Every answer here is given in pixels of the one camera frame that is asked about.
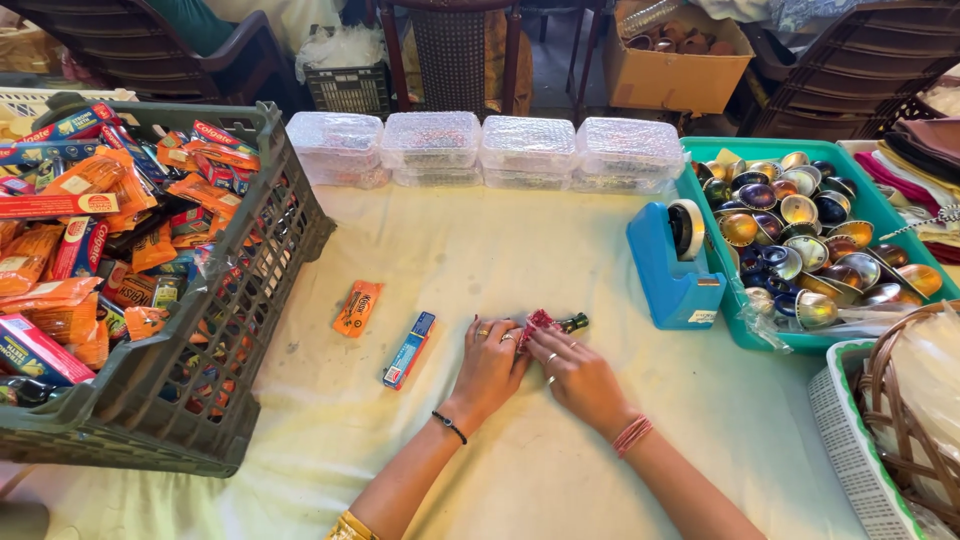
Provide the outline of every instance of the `cloth pile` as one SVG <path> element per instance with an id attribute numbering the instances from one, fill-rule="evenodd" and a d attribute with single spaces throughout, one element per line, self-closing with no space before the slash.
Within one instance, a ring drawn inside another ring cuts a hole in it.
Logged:
<path id="1" fill-rule="evenodd" d="M 942 263 L 960 264 L 960 117 L 899 120 L 873 152 L 853 157 L 908 201 L 897 212 Z"/>

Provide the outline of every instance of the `pink thread bracelet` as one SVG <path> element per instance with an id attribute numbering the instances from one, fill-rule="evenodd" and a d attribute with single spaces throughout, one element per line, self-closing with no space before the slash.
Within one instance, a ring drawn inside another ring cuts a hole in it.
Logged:
<path id="1" fill-rule="evenodd" d="M 627 426 L 627 428 L 620 433 L 620 436 L 613 441 L 611 446 L 616 450 L 616 456 L 623 459 L 623 455 L 634 446 L 636 441 L 640 440 L 640 437 L 647 434 L 647 431 L 653 428 L 654 425 L 650 423 L 650 420 L 647 419 L 645 414 L 637 416 L 636 420 L 634 420 L 630 426 Z"/>

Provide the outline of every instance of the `woman's right hand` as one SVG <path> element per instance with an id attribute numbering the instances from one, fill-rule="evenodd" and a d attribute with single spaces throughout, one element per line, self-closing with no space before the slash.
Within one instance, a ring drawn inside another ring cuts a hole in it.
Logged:
<path id="1" fill-rule="evenodd" d="M 526 346 L 544 374 L 556 377 L 550 384 L 553 397 L 607 442 L 613 442 L 639 416 L 639 410 L 623 397 L 610 364 L 583 343 L 549 328 L 534 331 Z"/>

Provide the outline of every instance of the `black bracelet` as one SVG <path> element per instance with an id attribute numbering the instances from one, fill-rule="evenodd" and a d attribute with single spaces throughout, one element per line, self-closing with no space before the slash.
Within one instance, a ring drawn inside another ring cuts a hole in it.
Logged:
<path id="1" fill-rule="evenodd" d="M 439 418 L 440 421 L 444 423 L 444 426 L 447 426 L 448 428 L 452 429 L 453 432 L 455 432 L 460 437 L 460 440 L 464 441 L 464 444 L 467 444 L 467 438 L 464 437 L 462 433 L 460 433 L 460 430 L 457 430 L 457 427 L 453 425 L 452 420 L 443 416 L 441 413 L 437 412 L 436 410 L 433 411 L 433 415 Z"/>

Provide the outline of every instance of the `woman's left hand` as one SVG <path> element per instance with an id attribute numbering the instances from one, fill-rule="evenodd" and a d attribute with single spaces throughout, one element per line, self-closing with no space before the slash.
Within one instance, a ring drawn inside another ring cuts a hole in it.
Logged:
<path id="1" fill-rule="evenodd" d="M 509 319 L 474 318 L 464 336 L 464 361 L 450 397 L 437 408 L 470 437 L 487 418 L 516 393 L 530 356 L 514 362 L 523 328 Z"/>

